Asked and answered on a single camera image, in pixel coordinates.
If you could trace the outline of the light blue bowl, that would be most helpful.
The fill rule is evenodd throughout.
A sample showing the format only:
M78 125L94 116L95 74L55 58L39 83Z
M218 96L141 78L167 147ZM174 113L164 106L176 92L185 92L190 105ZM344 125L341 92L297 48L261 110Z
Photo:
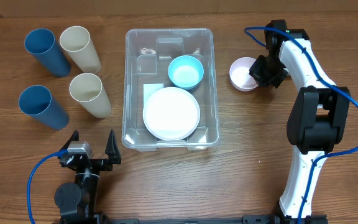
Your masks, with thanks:
M179 88L190 90L203 79L204 66L194 56L182 55L173 59L168 66L168 77Z

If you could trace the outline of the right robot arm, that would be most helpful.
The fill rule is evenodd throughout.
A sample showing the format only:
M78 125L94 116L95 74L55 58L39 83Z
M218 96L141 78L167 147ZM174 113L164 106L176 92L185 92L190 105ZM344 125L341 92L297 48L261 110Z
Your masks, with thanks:
M291 76L298 95L287 121L287 138L293 146L290 173L278 201L276 223L327 223L311 214L311 202L326 156L339 144L346 125L349 102L323 85L325 73L317 63L316 77L308 61L310 39L303 29L288 29L284 20L265 26L264 47L249 70L260 85L279 87Z

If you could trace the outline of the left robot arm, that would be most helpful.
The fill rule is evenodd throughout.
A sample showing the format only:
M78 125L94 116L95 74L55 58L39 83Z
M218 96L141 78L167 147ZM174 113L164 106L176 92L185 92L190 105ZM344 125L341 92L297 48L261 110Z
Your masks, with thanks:
M59 153L61 166L75 171L75 180L62 184L55 192L60 223L110 223L107 215L95 211L95 206L100 173L112 171L114 164L121 163L114 131L110 131L106 144L107 158L93 159L90 144L80 142L78 131L73 132Z

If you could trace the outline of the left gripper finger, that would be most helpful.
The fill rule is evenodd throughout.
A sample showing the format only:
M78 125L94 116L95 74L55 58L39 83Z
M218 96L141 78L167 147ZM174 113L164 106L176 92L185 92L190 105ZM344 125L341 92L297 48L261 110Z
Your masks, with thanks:
M73 141L79 141L79 132L77 130L75 130L73 132L73 134L71 135L69 140L63 145L63 147L60 150L61 151L62 150L67 150L69 145L70 145L70 143L73 142Z
M114 130L110 130L109 138L106 144L105 154L108 156L111 164L121 164L121 154L119 152Z

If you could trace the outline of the pink plate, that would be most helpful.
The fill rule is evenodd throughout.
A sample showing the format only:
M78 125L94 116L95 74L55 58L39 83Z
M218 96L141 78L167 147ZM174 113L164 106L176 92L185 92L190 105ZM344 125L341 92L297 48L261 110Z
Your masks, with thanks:
M188 137L197 128L201 110L188 91L166 87L149 97L142 117L145 127L156 138L177 141Z

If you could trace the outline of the pink bowl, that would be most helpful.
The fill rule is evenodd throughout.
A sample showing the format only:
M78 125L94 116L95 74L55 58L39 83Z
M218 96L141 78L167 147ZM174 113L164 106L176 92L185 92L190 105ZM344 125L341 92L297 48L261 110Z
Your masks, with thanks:
M234 61L229 69L232 85L240 91L251 91L258 87L258 83L250 75L250 68L256 59L242 57Z

